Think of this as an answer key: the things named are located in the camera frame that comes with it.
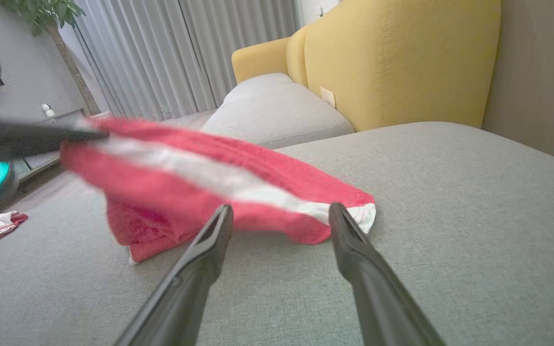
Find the potted plant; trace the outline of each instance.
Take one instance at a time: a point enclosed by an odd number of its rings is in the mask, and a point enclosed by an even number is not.
[[[76,17],[84,15],[83,9],[77,6],[74,0],[0,0],[0,6],[22,17],[31,27],[33,37],[37,37],[44,31],[52,37],[78,90],[81,92],[81,96],[83,96],[87,106],[86,112],[89,115],[98,114],[100,109],[97,107],[97,103],[95,103],[95,99],[78,70],[68,47],[61,38],[58,28],[58,25],[63,28],[66,23],[75,27]]]

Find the wall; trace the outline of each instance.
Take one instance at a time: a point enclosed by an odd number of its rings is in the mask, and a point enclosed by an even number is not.
[[[328,12],[332,7],[337,6],[342,0],[296,0],[299,8],[299,23],[301,26],[315,22],[319,16],[317,15],[317,6],[322,6],[324,12]]]
[[[554,155],[554,1],[502,1],[483,128]]]
[[[0,87],[1,118],[44,121],[42,103],[51,105],[56,114],[84,107],[51,37],[43,34],[33,38],[25,22],[4,9],[0,9],[0,65],[5,84]]]

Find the yellow armrest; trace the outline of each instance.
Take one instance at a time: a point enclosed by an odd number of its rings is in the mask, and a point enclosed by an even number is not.
[[[232,53],[237,83],[268,73],[288,74],[286,46],[290,37],[241,48]]]

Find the white tag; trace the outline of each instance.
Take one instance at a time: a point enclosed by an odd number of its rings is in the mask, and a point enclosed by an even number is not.
[[[326,90],[324,87],[319,87],[319,92],[322,96],[322,99],[326,101],[329,105],[331,105],[333,108],[336,108],[335,106],[335,93]]]

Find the light gray cushion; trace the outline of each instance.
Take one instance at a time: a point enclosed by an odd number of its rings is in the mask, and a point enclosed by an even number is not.
[[[554,158],[463,125],[280,149],[376,197],[370,239],[449,345],[554,345]],[[99,195],[0,240],[0,345],[108,345],[183,249],[135,267]],[[235,234],[199,345],[361,345],[330,241]]]
[[[283,73],[237,85],[202,131],[270,149],[351,134],[340,112]]]

